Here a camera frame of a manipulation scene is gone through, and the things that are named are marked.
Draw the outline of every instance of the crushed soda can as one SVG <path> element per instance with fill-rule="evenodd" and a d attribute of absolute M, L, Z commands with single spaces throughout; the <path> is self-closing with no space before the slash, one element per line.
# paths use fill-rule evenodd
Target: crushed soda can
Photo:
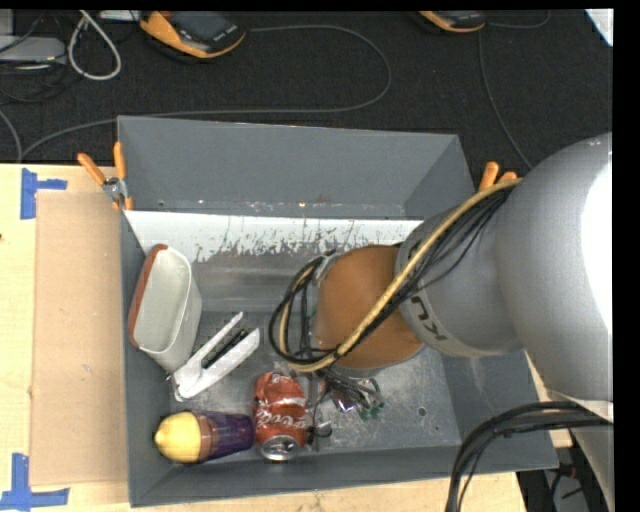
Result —
<path fill-rule="evenodd" d="M 261 375 L 254 394 L 255 440 L 269 460 L 291 460 L 309 441 L 312 421 L 300 383 L 278 372 Z"/>

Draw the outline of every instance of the black floor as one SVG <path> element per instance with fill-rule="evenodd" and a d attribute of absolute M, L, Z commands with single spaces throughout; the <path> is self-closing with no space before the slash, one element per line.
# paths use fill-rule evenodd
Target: black floor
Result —
<path fill-rule="evenodd" d="M 584 10 L 484 12 L 488 25 L 465 35 L 430 32 L 406 11 L 226 13 L 246 39 L 193 65 L 136 25 L 100 21 L 122 57 L 111 80 L 2 68 L 0 161 L 75 163 L 87 152 L 111 165 L 116 116 L 206 111 L 189 117 L 457 134 L 478 183 L 489 160 L 523 175 L 612 131 L 613 49 Z M 15 14 L 21 35 L 39 11 Z M 68 39 L 79 19 L 49 11 L 34 34 Z M 257 30 L 267 27 L 288 30 Z M 113 69 L 93 29 L 75 55 L 91 73 Z"/>

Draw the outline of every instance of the white plastic clip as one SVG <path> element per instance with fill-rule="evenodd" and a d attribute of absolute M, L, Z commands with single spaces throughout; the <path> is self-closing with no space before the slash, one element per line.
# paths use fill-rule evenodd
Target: white plastic clip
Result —
<path fill-rule="evenodd" d="M 204 368 L 204 358 L 229 334 L 231 329 L 242 319 L 238 313 L 213 338 L 207 341 L 186 364 L 178 368 L 171 377 L 174 395 L 178 402 L 192 398 L 234 370 L 249 357 L 260 345 L 260 330 L 255 329 L 240 340 L 235 346 L 216 359 L 209 368 Z"/>

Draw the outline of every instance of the orange handle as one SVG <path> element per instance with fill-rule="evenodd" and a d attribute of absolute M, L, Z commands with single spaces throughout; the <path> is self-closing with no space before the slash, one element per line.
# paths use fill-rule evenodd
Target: orange handle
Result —
<path fill-rule="evenodd" d="M 480 186 L 478 187 L 478 190 L 485 190 L 492 186 L 496 182 L 499 170 L 500 166 L 497 164 L 497 162 L 487 162 L 487 165 L 484 168 L 484 173 L 482 174 L 482 179 L 480 180 Z"/>
<path fill-rule="evenodd" d="M 116 176 L 123 180 L 127 177 L 127 167 L 124 163 L 124 155 L 122 154 L 122 144 L 120 141 L 113 145 L 113 161 L 116 165 Z"/>
<path fill-rule="evenodd" d="M 502 176 L 500 176 L 498 183 L 502 183 L 504 181 L 509 181 L 509 180 L 515 180 L 517 177 L 518 175 L 515 172 L 507 171 Z"/>
<path fill-rule="evenodd" d="M 100 168 L 96 165 L 96 163 L 89 155 L 87 155 L 86 153 L 78 153 L 78 162 L 87 170 L 87 172 L 91 175 L 91 177 L 96 181 L 98 185 L 104 185 L 104 183 L 107 181 L 107 178 L 105 178 L 104 173 L 100 170 Z"/>

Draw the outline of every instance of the white stapler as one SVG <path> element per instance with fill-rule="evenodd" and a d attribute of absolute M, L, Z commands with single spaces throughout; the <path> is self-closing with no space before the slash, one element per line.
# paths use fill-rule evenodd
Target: white stapler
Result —
<path fill-rule="evenodd" d="M 192 398 L 205 389 L 213 386 L 220 379 L 238 367 L 249 357 L 260 344 L 260 330 L 254 329 L 247 334 L 240 331 L 224 345 L 214 358 L 205 362 L 205 358 L 229 334 L 242 319 L 238 313 L 213 338 L 207 341 L 184 366 L 178 368 L 171 376 L 174 395 L 178 402 Z"/>

